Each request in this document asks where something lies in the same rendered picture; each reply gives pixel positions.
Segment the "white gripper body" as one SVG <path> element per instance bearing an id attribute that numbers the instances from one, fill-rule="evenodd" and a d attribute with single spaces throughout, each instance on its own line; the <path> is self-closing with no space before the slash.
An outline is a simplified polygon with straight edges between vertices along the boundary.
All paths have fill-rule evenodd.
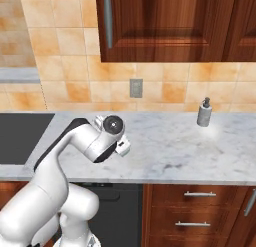
<path id="1" fill-rule="evenodd" d="M 116 152 L 120 156 L 125 156 L 127 153 L 130 152 L 131 145 L 128 142 L 122 142 L 117 145 Z"/>

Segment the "wooden drawer front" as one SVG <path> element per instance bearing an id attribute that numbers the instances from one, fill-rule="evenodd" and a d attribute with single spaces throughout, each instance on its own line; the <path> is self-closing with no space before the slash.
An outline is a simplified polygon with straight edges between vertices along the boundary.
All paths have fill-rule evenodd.
<path id="1" fill-rule="evenodd" d="M 239 207 L 248 188 L 232 185 L 167 185 L 155 184 L 152 189 L 154 206 L 234 206 Z M 186 197 L 184 193 L 213 192 L 216 197 Z"/>
<path id="2" fill-rule="evenodd" d="M 227 237 L 193 236 L 150 236 L 148 247 L 225 247 Z"/>
<path id="3" fill-rule="evenodd" d="M 221 235 L 227 237 L 231 232 L 238 214 L 237 208 L 200 207 L 169 208 L 153 207 L 151 213 L 150 234 L 171 235 Z M 175 223 L 210 223 L 210 227 L 179 227 Z"/>

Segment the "black dishwasher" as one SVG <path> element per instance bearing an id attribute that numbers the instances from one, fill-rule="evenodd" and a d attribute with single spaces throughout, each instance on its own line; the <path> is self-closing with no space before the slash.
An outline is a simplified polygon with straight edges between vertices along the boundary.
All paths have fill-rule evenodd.
<path id="1" fill-rule="evenodd" d="M 141 247 L 142 184 L 83 183 L 98 195 L 97 214 L 89 221 L 89 227 L 102 247 Z"/>

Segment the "grey soap dispenser bottle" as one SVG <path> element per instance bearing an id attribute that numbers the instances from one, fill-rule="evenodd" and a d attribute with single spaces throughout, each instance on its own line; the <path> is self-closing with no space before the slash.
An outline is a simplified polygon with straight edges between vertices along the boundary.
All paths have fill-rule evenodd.
<path id="1" fill-rule="evenodd" d="M 210 105 L 210 98 L 206 97 L 199 106 L 197 124 L 201 127 L 208 127 L 212 113 L 212 106 Z"/>

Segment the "black hob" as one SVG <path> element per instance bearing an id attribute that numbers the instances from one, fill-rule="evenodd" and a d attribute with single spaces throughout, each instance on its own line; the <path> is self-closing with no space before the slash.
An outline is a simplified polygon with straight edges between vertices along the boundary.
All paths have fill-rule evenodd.
<path id="1" fill-rule="evenodd" d="M 53 113 L 0 113 L 0 164 L 24 165 Z"/>

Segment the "wooden base cupboard under hob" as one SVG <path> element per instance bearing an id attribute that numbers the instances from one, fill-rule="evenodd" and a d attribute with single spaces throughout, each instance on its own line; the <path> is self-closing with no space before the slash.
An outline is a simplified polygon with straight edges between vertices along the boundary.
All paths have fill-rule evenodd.
<path id="1" fill-rule="evenodd" d="M 0 181 L 0 210 L 26 184 L 27 181 Z"/>

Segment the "grey range hood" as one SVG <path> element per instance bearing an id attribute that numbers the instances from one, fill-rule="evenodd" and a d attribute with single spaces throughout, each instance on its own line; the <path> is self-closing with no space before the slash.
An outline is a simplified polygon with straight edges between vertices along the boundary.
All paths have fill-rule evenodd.
<path id="1" fill-rule="evenodd" d="M 0 67 L 0 83 L 39 83 L 36 67 Z"/>

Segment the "wooden base cupboard door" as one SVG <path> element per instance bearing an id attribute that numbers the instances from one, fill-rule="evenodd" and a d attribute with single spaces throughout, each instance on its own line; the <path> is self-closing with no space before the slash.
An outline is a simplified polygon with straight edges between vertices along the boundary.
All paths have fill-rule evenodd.
<path id="1" fill-rule="evenodd" d="M 238 213 L 226 247 L 256 247 L 256 202 L 248 216 L 244 210 L 256 186 L 249 187 L 244 202 Z"/>

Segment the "grey wall socket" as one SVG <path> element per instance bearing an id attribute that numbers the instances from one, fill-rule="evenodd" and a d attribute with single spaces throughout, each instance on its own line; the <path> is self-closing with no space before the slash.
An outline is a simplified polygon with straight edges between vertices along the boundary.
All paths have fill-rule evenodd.
<path id="1" fill-rule="evenodd" d="M 143 95 L 143 80 L 131 79 L 130 80 L 130 97 L 141 98 Z"/>

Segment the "wide wooden wall cupboard door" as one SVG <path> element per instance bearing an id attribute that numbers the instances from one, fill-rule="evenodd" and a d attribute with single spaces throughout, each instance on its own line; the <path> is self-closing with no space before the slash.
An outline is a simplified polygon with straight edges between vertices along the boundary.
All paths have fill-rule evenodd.
<path id="1" fill-rule="evenodd" d="M 104 0 L 96 0 L 103 62 L 219 62 L 234 0 L 111 0 L 113 47 Z"/>

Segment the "narrow wooden wall cupboard door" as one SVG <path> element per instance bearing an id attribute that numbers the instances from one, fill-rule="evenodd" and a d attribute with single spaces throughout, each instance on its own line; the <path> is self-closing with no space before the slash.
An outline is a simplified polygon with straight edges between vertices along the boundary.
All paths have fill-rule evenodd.
<path id="1" fill-rule="evenodd" d="M 235 0 L 222 60 L 256 62 L 256 0 Z"/>

